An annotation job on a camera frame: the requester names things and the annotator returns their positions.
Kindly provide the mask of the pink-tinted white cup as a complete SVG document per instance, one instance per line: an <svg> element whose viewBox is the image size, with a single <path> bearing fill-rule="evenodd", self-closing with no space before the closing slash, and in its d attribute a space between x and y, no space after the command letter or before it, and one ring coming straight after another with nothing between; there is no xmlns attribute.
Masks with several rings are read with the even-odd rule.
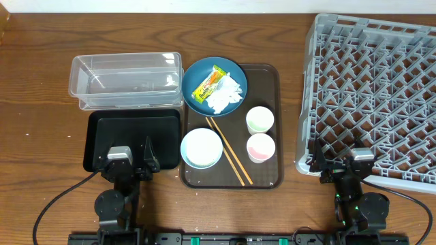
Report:
<svg viewBox="0 0 436 245"><path fill-rule="evenodd" d="M265 133L256 133L247 140L247 154L254 163L263 163L275 153L275 141Z"/></svg>

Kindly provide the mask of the green-tinted white cup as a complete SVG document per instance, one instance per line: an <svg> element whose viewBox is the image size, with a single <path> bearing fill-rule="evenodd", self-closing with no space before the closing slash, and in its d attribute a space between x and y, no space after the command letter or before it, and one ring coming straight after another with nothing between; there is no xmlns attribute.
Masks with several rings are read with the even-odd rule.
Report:
<svg viewBox="0 0 436 245"><path fill-rule="evenodd" d="M251 108L246 115L247 129L251 135L266 133L273 126L274 121L273 113L263 106Z"/></svg>

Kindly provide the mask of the dark blue plate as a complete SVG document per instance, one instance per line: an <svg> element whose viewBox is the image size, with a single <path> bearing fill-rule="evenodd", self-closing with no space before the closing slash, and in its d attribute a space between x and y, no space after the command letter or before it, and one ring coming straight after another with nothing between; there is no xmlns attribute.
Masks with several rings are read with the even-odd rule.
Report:
<svg viewBox="0 0 436 245"><path fill-rule="evenodd" d="M229 72L230 76L240 84L240 87L243 90L243 93L241 94L242 99L238 103L231 103L218 115L213 114L213 110L208 107L206 100L200 104L191 98L192 92L212 71L213 65L217 65L226 72ZM243 70L235 62L221 57L208 57L195 62L189 67L183 76L181 90L186 104L195 112L205 116L222 116L229 114L242 103L247 94L247 79Z"/></svg>

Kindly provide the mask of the yellow green snack wrapper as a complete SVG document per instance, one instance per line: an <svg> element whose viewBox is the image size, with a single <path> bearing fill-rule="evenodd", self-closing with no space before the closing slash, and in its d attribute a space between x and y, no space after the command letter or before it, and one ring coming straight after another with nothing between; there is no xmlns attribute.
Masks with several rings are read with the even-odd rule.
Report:
<svg viewBox="0 0 436 245"><path fill-rule="evenodd" d="M229 72L226 72L217 65L213 65L212 71L192 92L191 98L202 104L208 97L210 97L215 92L218 86L221 85L221 81L229 75Z"/></svg>

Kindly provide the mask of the white tissue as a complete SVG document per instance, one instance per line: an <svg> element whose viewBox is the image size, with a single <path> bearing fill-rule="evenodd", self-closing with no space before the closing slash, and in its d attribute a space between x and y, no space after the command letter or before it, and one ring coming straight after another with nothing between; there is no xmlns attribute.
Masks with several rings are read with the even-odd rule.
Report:
<svg viewBox="0 0 436 245"><path fill-rule="evenodd" d="M240 84L228 73L221 79L217 89L206 98L206 102L208 107L213 110L213 114L218 115L231 103L238 103L242 99L242 93Z"/></svg>

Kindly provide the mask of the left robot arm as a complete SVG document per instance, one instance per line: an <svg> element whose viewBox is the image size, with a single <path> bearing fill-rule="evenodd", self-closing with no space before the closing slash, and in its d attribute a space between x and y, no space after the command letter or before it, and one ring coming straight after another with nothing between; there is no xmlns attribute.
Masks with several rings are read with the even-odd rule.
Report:
<svg viewBox="0 0 436 245"><path fill-rule="evenodd" d="M151 138L146 138L137 160L130 147L111 147L98 170L114 187L95 200L95 213L99 217L97 243L153 244L154 237L136 222L140 183L152 180L153 174L160 171Z"/></svg>

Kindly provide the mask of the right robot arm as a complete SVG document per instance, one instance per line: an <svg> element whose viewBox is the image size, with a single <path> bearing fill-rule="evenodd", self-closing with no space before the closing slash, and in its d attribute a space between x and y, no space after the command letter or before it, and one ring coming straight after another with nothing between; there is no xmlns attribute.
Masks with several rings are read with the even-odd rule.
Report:
<svg viewBox="0 0 436 245"><path fill-rule="evenodd" d="M322 184L333 183L335 214L343 227L324 237L324 244L381 244L379 232L386 228L389 199L380 193L362 190L362 181L371 175L375 155L360 141L341 163L329 163L319 140L314 142L311 171L320 173Z"/></svg>

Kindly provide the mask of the grey dishwasher rack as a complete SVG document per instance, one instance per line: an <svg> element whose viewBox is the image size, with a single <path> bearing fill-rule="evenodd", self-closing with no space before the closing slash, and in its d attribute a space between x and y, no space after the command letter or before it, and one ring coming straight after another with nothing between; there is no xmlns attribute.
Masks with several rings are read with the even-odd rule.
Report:
<svg viewBox="0 0 436 245"><path fill-rule="evenodd" d="M318 14L306 38L296 169L314 141L341 163L361 139L376 156L368 181L435 192L435 28Z"/></svg>

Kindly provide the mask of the black plastic tray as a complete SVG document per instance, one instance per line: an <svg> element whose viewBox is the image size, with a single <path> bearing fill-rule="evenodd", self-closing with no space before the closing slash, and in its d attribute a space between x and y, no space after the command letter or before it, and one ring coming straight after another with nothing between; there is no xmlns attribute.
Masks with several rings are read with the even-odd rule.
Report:
<svg viewBox="0 0 436 245"><path fill-rule="evenodd" d="M181 116L175 109L101 110L89 115L83 168L93 172L109 149L130 148L133 161L144 160L146 140L151 140L162 169L174 169L180 161Z"/></svg>

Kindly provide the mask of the light blue bowl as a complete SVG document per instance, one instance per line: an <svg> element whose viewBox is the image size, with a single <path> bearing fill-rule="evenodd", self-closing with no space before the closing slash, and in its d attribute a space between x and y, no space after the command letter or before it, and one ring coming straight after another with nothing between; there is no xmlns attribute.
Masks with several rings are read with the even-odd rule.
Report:
<svg viewBox="0 0 436 245"><path fill-rule="evenodd" d="M207 169L221 158L223 143L213 130L197 128L188 132L183 138L180 152L188 166L195 169Z"/></svg>

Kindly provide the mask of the brown serving tray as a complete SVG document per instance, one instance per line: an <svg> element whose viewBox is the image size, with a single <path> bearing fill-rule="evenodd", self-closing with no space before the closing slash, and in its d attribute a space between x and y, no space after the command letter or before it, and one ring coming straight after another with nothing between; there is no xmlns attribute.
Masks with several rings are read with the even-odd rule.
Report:
<svg viewBox="0 0 436 245"><path fill-rule="evenodd" d="M184 161L180 166L180 178L183 184L193 189L274 189L283 181L283 144L281 130L280 82L279 73L267 64L242 64L248 82L247 95L238 108L226 116L215 118L226 139L253 180L250 185L233 160L239 174L245 182L241 186L232 167L223 154L220 160L210 168L195 169ZM264 106L274 115L275 121L267 134L274 139L274 155L263 163L254 163L247 154L247 140L251 137L247 129L246 114L255 106Z"/></svg>

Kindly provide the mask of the right wooden chopstick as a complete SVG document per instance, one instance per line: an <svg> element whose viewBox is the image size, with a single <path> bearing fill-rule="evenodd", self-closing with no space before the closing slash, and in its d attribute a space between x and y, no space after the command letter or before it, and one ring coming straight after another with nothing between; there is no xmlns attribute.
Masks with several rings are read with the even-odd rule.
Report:
<svg viewBox="0 0 436 245"><path fill-rule="evenodd" d="M222 130L219 128L218 124L215 122L214 118L210 117L209 118L211 120L211 122L213 123L213 125L215 126L216 130L218 130L220 136L222 137L222 139L224 140L224 143L226 144L228 150L230 151L230 153L232 154L234 160L237 162L240 170L242 171L242 173L245 175L246 179L248 180L249 184L252 185L253 184L253 180L251 179L250 175L248 174L248 172L246 171L246 169L244 168L243 164L241 163L240 159L238 158L238 156L236 155L235 151L233 150L233 148L231 147L229 141L226 139L225 135L223 134Z"/></svg>

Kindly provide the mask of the clear plastic bin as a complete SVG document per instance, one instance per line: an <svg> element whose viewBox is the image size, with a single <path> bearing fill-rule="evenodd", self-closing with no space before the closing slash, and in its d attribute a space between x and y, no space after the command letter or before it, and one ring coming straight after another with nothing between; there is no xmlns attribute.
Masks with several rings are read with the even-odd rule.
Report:
<svg viewBox="0 0 436 245"><path fill-rule="evenodd" d="M74 57L69 94L81 110L178 108L184 71L177 52Z"/></svg>

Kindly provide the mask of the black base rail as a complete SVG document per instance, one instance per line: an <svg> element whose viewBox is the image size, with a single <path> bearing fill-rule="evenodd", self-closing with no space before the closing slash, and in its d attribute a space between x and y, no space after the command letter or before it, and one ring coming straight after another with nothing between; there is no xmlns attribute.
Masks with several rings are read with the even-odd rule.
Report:
<svg viewBox="0 0 436 245"><path fill-rule="evenodd" d="M296 235L182 235L180 233L158 233L144 242L137 242L133 238L106 238L101 241L96 235L71 234L68 237L68 245L89 245L89 244L152 244L152 245L316 245L336 244L336 242L322 242L324 237L319 234L296 234Z"/></svg>

